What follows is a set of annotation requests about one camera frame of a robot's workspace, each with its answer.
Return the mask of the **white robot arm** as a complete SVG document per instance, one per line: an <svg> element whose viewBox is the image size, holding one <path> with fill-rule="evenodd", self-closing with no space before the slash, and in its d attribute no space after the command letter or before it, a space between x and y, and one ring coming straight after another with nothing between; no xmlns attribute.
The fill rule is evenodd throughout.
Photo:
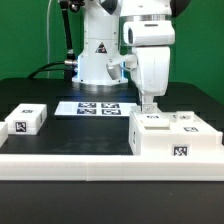
<svg viewBox="0 0 224 224"><path fill-rule="evenodd" d="M170 21L191 0L84 0L84 49L78 56L77 83L108 88L125 83L130 72L144 113L156 109L153 98L165 94L170 46L175 31Z"/></svg>

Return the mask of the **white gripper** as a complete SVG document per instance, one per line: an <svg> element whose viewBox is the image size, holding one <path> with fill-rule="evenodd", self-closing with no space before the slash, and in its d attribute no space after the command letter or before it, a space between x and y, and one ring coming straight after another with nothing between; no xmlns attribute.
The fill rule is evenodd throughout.
<svg viewBox="0 0 224 224"><path fill-rule="evenodd" d="M135 47L132 49L136 57L136 68L131 72L141 98L141 111L145 114L157 111L155 96L163 96L166 92L170 66L169 47Z"/></svg>

